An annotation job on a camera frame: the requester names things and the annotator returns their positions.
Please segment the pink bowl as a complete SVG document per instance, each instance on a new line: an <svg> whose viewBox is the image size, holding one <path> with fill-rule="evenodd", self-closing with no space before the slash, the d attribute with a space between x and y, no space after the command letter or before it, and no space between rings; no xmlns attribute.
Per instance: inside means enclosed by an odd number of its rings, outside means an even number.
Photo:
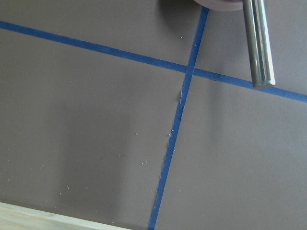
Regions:
<svg viewBox="0 0 307 230"><path fill-rule="evenodd" d="M195 0L195 2L214 11L231 12L243 9L241 0Z"/></svg>

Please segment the metal scoop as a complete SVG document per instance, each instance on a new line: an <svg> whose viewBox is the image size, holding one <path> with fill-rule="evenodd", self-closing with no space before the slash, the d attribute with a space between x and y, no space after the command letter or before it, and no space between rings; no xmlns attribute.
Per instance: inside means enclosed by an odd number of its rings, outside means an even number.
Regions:
<svg viewBox="0 0 307 230"><path fill-rule="evenodd" d="M265 1L244 0L244 20L252 85L255 89L275 86Z"/></svg>

